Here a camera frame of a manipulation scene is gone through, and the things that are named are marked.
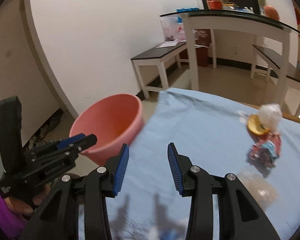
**human hand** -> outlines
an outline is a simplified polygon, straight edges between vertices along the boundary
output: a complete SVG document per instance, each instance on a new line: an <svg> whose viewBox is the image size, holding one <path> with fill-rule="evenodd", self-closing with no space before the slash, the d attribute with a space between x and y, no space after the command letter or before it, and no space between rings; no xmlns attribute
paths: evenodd
<svg viewBox="0 0 300 240"><path fill-rule="evenodd" d="M38 206L41 204L41 202L44 200L44 198L49 194L50 192L50 186L46 184L44 186L44 191L39 193L38 195L34 196L32 198L33 203ZM8 206L8 208L18 214L18 215L26 215L30 216L33 214L34 210L31 206L23 202L22 200L15 198L15 197L7 197L5 198L5 202Z"/></svg>

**pink bucket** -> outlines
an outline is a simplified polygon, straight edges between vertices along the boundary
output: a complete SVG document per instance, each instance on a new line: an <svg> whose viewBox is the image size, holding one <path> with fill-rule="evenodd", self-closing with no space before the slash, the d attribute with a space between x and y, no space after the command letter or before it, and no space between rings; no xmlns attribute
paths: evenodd
<svg viewBox="0 0 300 240"><path fill-rule="evenodd" d="M94 103L74 121L69 137L95 134L97 144L81 154L96 164L116 156L123 143L130 144L144 126L141 100L130 94L117 94Z"/></svg>

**transparent plastic bag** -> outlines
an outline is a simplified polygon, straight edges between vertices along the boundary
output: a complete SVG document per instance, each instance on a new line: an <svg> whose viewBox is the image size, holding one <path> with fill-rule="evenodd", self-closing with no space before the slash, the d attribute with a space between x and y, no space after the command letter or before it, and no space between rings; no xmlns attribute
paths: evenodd
<svg viewBox="0 0 300 240"><path fill-rule="evenodd" d="M277 191L260 175L243 170L237 174L237 177L263 211L276 201L278 197Z"/></svg>
<svg viewBox="0 0 300 240"><path fill-rule="evenodd" d="M277 126L282 119L282 111L278 104L262 105L257 115L264 127L270 128L271 132L277 132Z"/></svg>
<svg viewBox="0 0 300 240"><path fill-rule="evenodd" d="M174 41L178 32L178 17L162 17L161 26L165 41Z"/></svg>
<svg viewBox="0 0 300 240"><path fill-rule="evenodd" d="M185 37L185 31L184 31L183 23L176 23L176 27L177 27L177 32L176 32L175 38L178 41L185 41L186 37Z"/></svg>

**light blue cloth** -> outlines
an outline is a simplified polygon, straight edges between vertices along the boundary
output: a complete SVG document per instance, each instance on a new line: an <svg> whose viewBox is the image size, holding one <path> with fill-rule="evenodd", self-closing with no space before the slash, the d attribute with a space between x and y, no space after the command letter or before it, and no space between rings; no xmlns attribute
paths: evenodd
<svg viewBox="0 0 300 240"><path fill-rule="evenodd" d="M197 91L160 92L154 115L130 147L122 191L115 199L106 199L114 240L184 239L191 198L182 198L175 189L167 159L170 142L179 154L213 175L238 174L247 166L263 172L247 161L254 141L240 121L242 111L257 112ZM266 177L279 198L266 215L281 240L288 240L300 225L300 124L282 119L279 131L281 157ZM219 238L218 219L216 214L214 239Z"/></svg>

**white bench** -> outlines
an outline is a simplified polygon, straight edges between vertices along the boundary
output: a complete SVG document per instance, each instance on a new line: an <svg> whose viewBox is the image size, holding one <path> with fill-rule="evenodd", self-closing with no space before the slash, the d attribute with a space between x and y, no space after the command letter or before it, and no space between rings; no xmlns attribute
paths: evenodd
<svg viewBox="0 0 300 240"><path fill-rule="evenodd" d="M266 74L266 81L269 81L271 69L279 76L280 78L280 71L284 65L283 57L278 54L275 50L253 45L253 53L260 55L262 59L268 63L267 71L259 70L256 68L255 61L251 67L251 78L253 79L254 73L262 73ZM282 106L284 103L284 98L287 93L289 87L294 88L300 91L300 71L297 70L291 63L288 63L288 70L287 75L281 77L283 79L284 84L284 92L282 93L282 97L280 99L280 105ZM299 117L300 115L300 104L296 110L295 116Z"/></svg>
<svg viewBox="0 0 300 240"><path fill-rule="evenodd" d="M131 59L134 69L138 75L138 79L143 91L145 98L149 98L149 91L159 92L161 90L166 90L169 88L168 78L165 71L164 63L169 59L175 57L178 68L181 68L179 53L185 50L186 42L180 42L177 46L166 47L166 48L152 48L149 49ZM139 66L151 66L157 65L159 70L159 76L162 83L162 88L149 87L143 82Z"/></svg>

